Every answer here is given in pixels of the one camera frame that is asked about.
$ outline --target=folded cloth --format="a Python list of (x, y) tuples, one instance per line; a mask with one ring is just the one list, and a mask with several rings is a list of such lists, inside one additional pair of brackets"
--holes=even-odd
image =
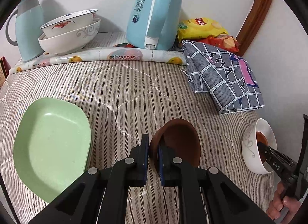
[(183, 41), (190, 87), (195, 93), (210, 93), (220, 114), (249, 111), (264, 106), (248, 63), (221, 48)]

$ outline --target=red bat design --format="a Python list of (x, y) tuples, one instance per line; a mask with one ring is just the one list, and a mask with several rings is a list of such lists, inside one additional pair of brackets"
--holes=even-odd
[(59, 23), (59, 24), (53, 26), (51, 30), (53, 30), (55, 27), (61, 27), (61, 28), (63, 28), (63, 27), (65, 27), (69, 22), (74, 22), (74, 23), (75, 23), (75, 21), (72, 21), (72, 20), (69, 20), (69, 21), (66, 21), (66, 22), (61, 22), (61, 23)]

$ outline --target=green tray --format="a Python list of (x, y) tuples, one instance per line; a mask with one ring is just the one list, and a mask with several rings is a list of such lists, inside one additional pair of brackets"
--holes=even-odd
[(26, 110), (15, 138), (13, 160), (22, 182), (50, 203), (87, 169), (91, 127), (76, 105), (41, 98)]

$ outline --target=silver screw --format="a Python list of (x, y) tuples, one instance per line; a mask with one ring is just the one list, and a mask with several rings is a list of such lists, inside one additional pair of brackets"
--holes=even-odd
[(174, 157), (172, 161), (176, 164), (180, 164), (183, 160), (180, 157)]
[(131, 157), (128, 157), (128, 158), (125, 159), (125, 163), (126, 164), (132, 164), (132, 163), (134, 163), (134, 161), (135, 160), (133, 158), (131, 158)]
[(88, 169), (89, 174), (96, 174), (97, 173), (97, 168), (89, 168)]
[(218, 173), (218, 168), (216, 168), (216, 167), (210, 167), (208, 171), (209, 171), (210, 173), (217, 174), (217, 173)]

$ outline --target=brown bowl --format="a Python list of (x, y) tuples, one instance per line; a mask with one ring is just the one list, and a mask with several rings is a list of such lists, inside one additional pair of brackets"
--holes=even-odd
[(166, 146), (173, 148), (178, 157), (186, 160), (192, 166), (198, 167), (201, 147), (196, 129), (184, 119), (173, 119), (154, 134), (150, 143), (149, 157), (153, 161), (157, 173), (159, 173), (158, 145), (162, 136), (164, 136)]

